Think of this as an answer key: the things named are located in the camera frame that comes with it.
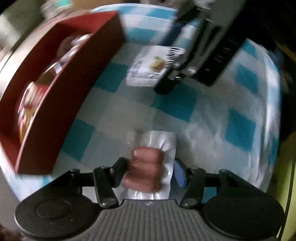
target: sausage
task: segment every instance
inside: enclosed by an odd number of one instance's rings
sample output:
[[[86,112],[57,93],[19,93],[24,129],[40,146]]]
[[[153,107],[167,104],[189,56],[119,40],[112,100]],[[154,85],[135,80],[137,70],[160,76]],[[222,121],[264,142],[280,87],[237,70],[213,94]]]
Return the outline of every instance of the sausage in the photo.
[[[128,163],[128,169],[152,178],[159,178],[163,174],[163,166],[152,162],[131,160]]]
[[[159,179],[140,176],[131,171],[126,172],[123,177],[123,184],[130,189],[144,193],[155,193],[161,189]]]
[[[162,164],[163,152],[160,149],[152,147],[136,147],[131,151],[133,159]]]

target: blue and white tablecloth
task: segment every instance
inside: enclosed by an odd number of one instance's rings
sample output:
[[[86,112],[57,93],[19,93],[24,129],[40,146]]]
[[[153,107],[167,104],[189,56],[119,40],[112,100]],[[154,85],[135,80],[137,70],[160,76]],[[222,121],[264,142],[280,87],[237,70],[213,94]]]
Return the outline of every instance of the blue and white tablecloth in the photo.
[[[127,131],[161,130],[177,134],[177,154],[187,166],[207,172],[230,171],[266,191],[277,154],[280,85],[265,49],[246,41],[210,88],[185,79],[168,95],[152,88],[127,87],[125,75],[143,45],[157,45],[168,32],[174,9],[115,4],[94,12],[118,10],[127,43],[98,79],[68,132],[53,173],[14,175],[2,153],[0,166],[23,200],[72,168],[91,172],[127,156]],[[185,26],[175,46],[189,43],[198,21]],[[91,188],[87,196],[95,200]]]

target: ribbed gray surface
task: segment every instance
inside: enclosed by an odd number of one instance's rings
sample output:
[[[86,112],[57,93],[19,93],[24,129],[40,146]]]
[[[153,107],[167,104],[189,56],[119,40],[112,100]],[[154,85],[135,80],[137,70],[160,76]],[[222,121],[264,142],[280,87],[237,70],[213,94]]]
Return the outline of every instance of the ribbed gray surface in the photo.
[[[97,221],[75,241],[226,241],[209,228],[195,210],[174,200],[126,200],[116,209],[104,210]]]

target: red box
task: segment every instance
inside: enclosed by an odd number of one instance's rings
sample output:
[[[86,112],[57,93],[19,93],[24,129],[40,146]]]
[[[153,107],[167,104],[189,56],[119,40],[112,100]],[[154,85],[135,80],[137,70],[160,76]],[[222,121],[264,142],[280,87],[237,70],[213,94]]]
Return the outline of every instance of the red box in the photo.
[[[93,33],[50,84],[22,143],[17,129],[18,102],[75,32]],[[21,63],[0,99],[0,143],[16,173],[52,171],[75,116],[93,84],[124,43],[117,12],[85,14],[58,22]]]

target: checkered tablecloth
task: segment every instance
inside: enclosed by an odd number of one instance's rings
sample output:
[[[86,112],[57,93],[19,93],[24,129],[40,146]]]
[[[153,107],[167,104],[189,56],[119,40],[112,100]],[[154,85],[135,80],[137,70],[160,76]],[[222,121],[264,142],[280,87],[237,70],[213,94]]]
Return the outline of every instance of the checkered tablecloth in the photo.
[[[157,45],[168,32],[174,9],[116,4],[95,12],[118,10],[127,43],[91,89],[48,176],[14,175],[2,154],[1,168],[22,200],[72,168],[91,172],[127,156],[130,130],[177,134],[177,153],[187,166],[207,172],[229,169],[266,190],[277,154],[280,85],[277,68],[265,49],[246,41],[210,88],[185,79],[168,95],[152,88],[127,87],[125,75],[143,45]],[[198,20],[185,26],[174,46],[189,43]],[[88,196],[95,194],[85,189]]]

